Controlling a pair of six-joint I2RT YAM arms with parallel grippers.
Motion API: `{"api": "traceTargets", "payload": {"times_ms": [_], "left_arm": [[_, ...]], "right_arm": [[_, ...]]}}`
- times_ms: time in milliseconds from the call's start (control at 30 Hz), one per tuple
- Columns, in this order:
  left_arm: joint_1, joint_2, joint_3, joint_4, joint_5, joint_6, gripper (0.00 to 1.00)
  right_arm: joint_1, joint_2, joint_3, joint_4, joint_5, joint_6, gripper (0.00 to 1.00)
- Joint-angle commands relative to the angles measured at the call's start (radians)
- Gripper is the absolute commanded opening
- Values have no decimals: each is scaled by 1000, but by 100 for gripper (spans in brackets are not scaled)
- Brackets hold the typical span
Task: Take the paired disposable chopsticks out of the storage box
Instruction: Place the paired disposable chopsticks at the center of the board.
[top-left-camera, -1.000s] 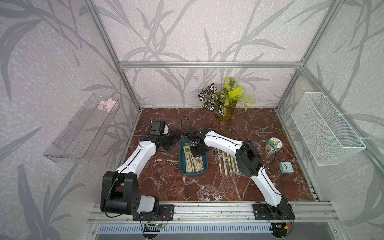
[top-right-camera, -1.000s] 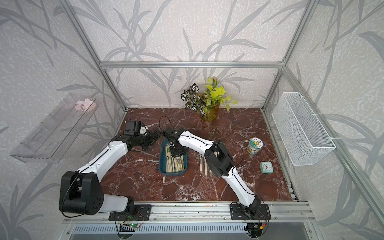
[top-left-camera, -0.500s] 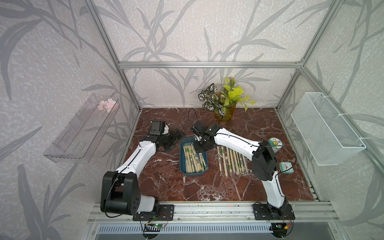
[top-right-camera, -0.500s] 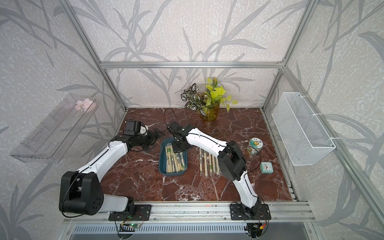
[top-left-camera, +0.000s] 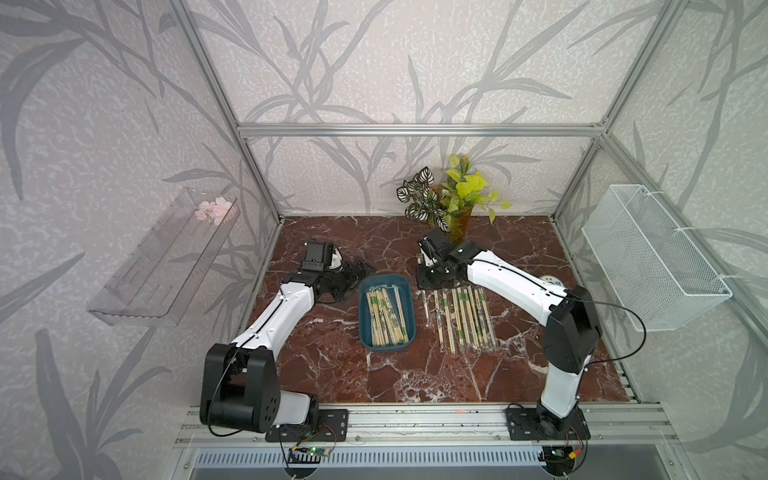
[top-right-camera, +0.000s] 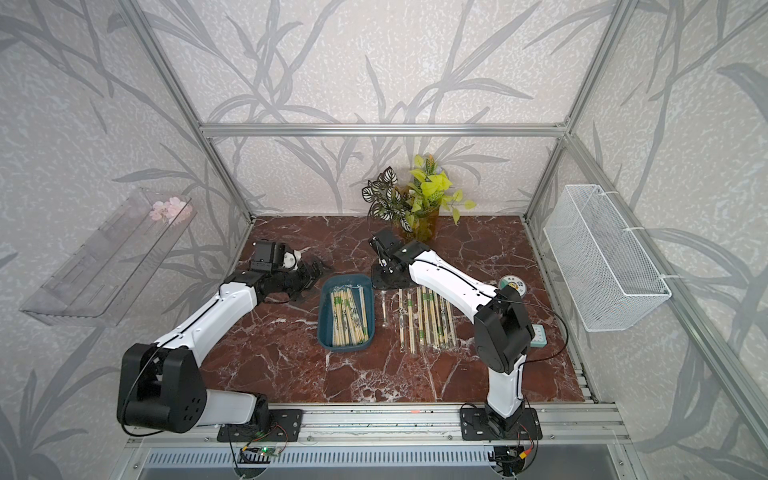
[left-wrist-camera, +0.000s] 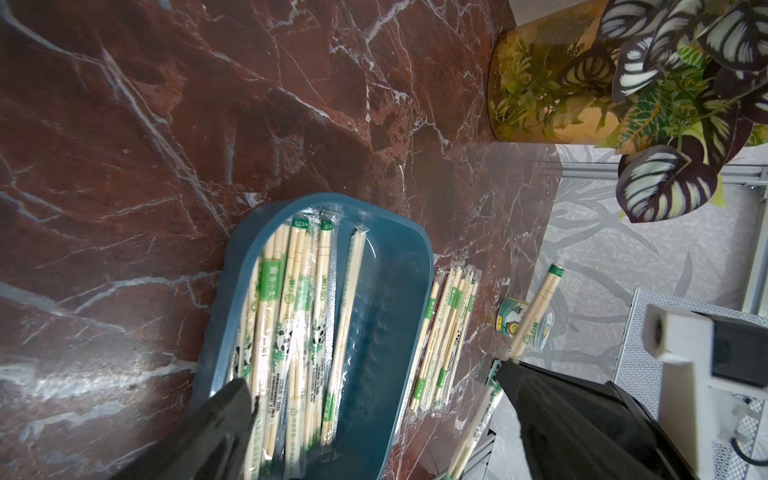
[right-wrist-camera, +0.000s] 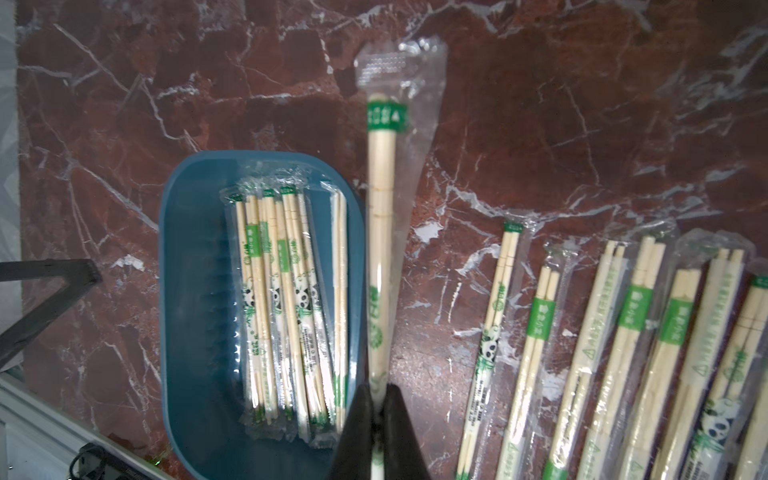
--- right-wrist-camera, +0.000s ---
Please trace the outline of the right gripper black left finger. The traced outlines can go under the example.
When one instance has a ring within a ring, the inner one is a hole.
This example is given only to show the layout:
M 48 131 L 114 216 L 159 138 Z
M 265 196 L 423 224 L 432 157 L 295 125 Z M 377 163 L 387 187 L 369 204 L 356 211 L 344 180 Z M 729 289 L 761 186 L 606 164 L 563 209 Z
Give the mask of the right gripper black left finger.
M 374 405 L 370 387 L 361 384 L 355 391 L 327 479 L 371 479 L 373 425 Z

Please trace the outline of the chopstick pair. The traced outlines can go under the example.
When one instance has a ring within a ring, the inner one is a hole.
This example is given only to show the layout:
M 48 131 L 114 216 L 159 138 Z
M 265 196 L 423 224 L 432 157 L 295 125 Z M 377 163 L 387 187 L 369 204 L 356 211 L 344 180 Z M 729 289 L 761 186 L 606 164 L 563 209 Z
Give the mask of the chopstick pair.
M 546 257 L 530 307 L 517 382 L 500 448 L 495 474 L 497 479 L 520 477 L 524 453 L 529 445 L 526 429 L 537 377 L 558 312 L 558 295 L 563 291 L 561 280 L 578 255 L 578 249 L 566 242 L 549 241 L 545 244 L 545 251 Z
M 749 419 L 734 479 L 758 479 L 766 469 L 763 457 L 767 451 L 767 373 L 763 374 L 760 389 Z
M 542 473 L 543 480 L 569 477 L 573 450 L 593 376 L 600 364 L 619 288 L 624 279 L 625 250 L 624 242 L 610 240 L 600 257 L 566 380 L 551 449 Z
M 683 479 L 715 477 L 743 403 L 746 379 L 767 324 L 767 259 L 755 259 L 750 271 L 752 281 L 698 419 Z
M 383 479 L 384 402 L 405 248 L 417 187 L 437 129 L 448 47 L 438 37 L 369 44 L 355 60 L 366 95 L 368 385 L 373 401 L 370 476 Z
M 456 479 L 470 479 L 480 426 L 487 410 L 491 381 L 498 352 L 501 323 L 506 309 L 518 247 L 532 224 L 532 215 L 505 218 L 503 235 L 485 312 L 471 390 L 465 412 Z
M 644 226 L 641 234 L 631 277 L 621 296 L 623 304 L 610 355 L 583 445 L 579 479 L 607 479 L 614 470 L 612 462 L 618 455 L 618 435 L 624 423 L 626 390 L 632 384 L 635 353 L 645 336 L 668 250 L 679 231 L 675 221 L 665 219 Z
M 754 244 L 738 233 L 720 230 L 714 240 L 717 252 L 709 265 L 671 416 L 651 472 L 653 479 L 676 479 L 681 471 L 723 346 L 745 261 L 755 253 Z
M 702 266 L 709 259 L 705 246 L 708 237 L 706 232 L 691 230 L 677 241 L 675 274 L 622 447 L 619 479 L 643 479 L 650 468 L 657 430 L 694 310 Z

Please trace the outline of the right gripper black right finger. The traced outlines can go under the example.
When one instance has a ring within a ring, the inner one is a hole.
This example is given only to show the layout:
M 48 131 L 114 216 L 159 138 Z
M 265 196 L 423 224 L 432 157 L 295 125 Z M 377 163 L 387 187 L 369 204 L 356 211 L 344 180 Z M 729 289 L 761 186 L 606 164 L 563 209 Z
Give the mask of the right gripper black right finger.
M 397 385 L 388 384 L 383 404 L 384 473 L 386 480 L 429 480 L 412 422 Z

